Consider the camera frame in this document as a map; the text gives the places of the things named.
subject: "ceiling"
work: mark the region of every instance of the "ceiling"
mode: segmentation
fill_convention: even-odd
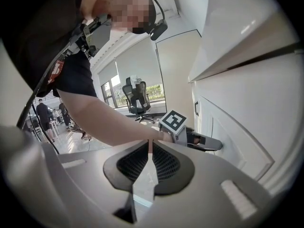
[[[175,13],[177,13],[176,5],[174,0],[157,0],[162,9],[164,11],[173,10]],[[156,8],[156,13],[161,13],[160,8],[154,3]],[[97,62],[101,62],[102,56],[115,44],[118,42],[119,39],[121,39],[124,35],[127,34],[127,31],[117,31],[117,30],[111,30],[110,39],[109,41],[99,50],[97,55],[90,60],[91,67],[93,67]]]

